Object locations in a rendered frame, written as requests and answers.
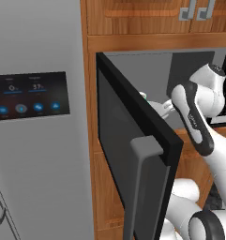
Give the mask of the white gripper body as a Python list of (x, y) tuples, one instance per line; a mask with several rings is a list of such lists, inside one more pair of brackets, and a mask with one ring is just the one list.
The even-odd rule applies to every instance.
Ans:
[(169, 99), (164, 103), (149, 101), (149, 105), (159, 114), (162, 119), (166, 119), (175, 111), (172, 101)]

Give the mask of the black microwave oven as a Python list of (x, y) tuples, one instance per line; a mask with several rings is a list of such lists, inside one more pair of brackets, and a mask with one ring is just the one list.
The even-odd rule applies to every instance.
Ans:
[(226, 48), (106, 52), (105, 55), (149, 101), (164, 103), (177, 83), (207, 63), (222, 67)]

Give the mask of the black microwave door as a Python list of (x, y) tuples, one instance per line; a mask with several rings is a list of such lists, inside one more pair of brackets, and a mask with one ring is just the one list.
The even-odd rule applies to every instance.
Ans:
[(128, 148), (132, 139), (153, 136), (163, 149), (159, 156), (164, 175), (158, 225), (153, 240), (159, 240), (173, 187), (183, 141), (139, 94), (109, 58), (102, 52), (97, 59), (98, 137), (124, 207), (124, 174), (128, 166)]

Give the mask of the wide wooden cupboard door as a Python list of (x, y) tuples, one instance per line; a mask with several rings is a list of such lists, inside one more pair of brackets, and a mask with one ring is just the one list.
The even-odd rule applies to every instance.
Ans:
[(190, 21), (180, 21), (189, 0), (86, 0), (91, 36), (188, 33)]

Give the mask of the wooden drawer front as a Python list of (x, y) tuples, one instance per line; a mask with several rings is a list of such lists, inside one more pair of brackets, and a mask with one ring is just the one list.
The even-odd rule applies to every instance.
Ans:
[(94, 176), (98, 229), (122, 226), (124, 208), (103, 153), (94, 154)]

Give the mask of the narrow wooden cupboard door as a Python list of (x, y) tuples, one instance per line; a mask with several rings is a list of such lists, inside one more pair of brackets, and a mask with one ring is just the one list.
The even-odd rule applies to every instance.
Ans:
[(207, 8), (210, 0), (197, 0), (194, 19), (190, 33), (225, 33), (226, 32), (226, 0), (215, 0), (212, 17), (197, 21), (199, 8)]

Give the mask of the grey fridge with screen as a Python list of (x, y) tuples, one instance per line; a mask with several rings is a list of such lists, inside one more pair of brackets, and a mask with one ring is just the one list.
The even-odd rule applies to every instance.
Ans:
[(0, 0), (0, 74), (52, 71), (68, 115), (0, 121), (0, 240), (94, 240), (80, 0)]

